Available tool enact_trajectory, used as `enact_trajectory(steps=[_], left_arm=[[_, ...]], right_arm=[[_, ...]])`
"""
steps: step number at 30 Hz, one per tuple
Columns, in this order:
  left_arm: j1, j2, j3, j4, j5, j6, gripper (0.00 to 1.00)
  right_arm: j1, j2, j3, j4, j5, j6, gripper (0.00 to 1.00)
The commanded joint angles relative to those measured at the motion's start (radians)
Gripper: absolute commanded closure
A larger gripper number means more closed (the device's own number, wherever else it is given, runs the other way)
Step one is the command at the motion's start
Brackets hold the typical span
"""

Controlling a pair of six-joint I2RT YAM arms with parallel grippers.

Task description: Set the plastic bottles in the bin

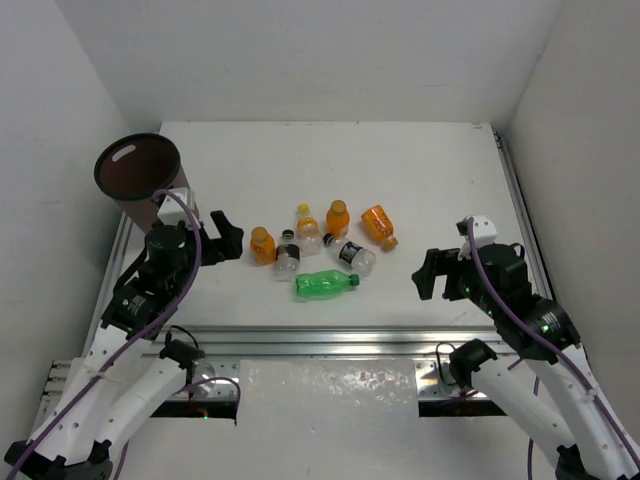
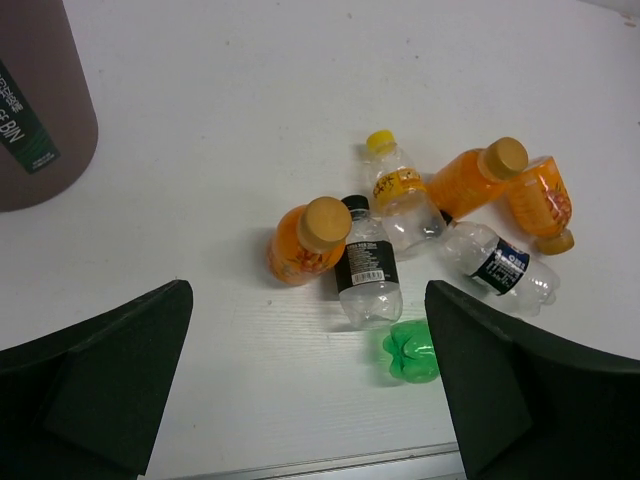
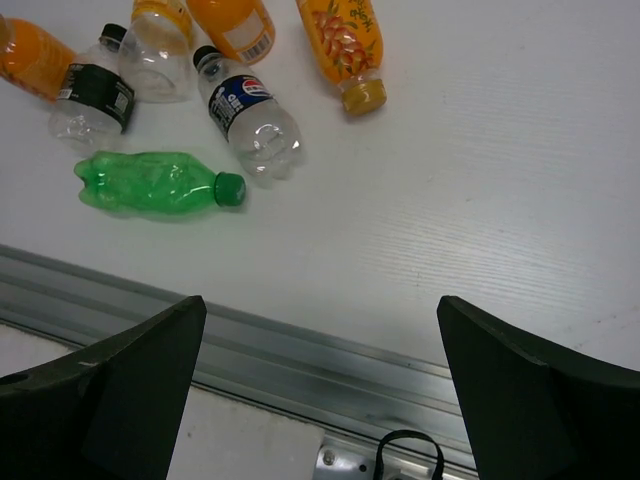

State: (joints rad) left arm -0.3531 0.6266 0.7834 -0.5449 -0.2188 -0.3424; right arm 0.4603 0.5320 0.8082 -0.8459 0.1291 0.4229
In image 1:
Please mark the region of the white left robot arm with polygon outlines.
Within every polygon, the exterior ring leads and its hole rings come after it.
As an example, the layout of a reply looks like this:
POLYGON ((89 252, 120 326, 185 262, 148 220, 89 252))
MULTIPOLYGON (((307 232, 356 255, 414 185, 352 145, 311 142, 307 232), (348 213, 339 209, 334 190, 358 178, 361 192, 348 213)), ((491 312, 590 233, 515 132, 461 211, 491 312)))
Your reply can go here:
POLYGON ((219 236, 156 223, 144 247, 113 288, 87 354, 49 417, 26 440, 11 444, 4 460, 11 477, 108 479, 118 472, 129 439, 173 394, 195 388, 203 351, 178 339, 128 389, 122 386, 177 311, 199 268, 236 260, 242 229, 225 214, 211 218, 219 236))

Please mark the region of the orange bottle orange cap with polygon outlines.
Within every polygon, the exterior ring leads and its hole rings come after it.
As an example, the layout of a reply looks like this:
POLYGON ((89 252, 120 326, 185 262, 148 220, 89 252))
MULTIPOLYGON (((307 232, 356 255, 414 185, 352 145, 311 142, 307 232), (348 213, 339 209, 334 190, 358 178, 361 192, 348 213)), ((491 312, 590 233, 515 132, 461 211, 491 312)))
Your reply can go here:
POLYGON ((335 237, 345 237, 349 230, 350 214, 343 200, 334 200, 326 213, 327 232, 335 237))

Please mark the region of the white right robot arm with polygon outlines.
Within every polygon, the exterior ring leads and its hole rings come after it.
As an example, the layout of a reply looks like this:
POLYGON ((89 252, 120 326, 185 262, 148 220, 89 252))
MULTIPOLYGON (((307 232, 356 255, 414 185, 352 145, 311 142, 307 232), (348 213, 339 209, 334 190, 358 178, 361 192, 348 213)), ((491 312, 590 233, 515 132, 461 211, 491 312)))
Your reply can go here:
POLYGON ((533 293, 521 246, 491 244, 473 258, 430 249, 412 275, 421 299, 446 279, 443 296, 469 300, 535 374, 554 402, 523 386, 506 360, 474 338, 453 349, 440 373, 453 388, 487 395, 530 438, 558 479, 636 479, 639 446, 624 432, 600 392, 567 312, 533 293))

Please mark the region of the clear Pepsi bottle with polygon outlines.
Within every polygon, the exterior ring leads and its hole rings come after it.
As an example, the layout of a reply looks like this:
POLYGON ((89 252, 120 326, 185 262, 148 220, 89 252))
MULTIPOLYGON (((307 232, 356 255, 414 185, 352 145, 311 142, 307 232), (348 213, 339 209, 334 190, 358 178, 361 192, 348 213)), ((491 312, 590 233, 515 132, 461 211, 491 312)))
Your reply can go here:
POLYGON ((329 254, 336 261, 350 267, 361 276, 368 276, 372 273, 376 263, 375 254, 353 242, 347 237, 337 237, 326 233, 323 243, 329 254))

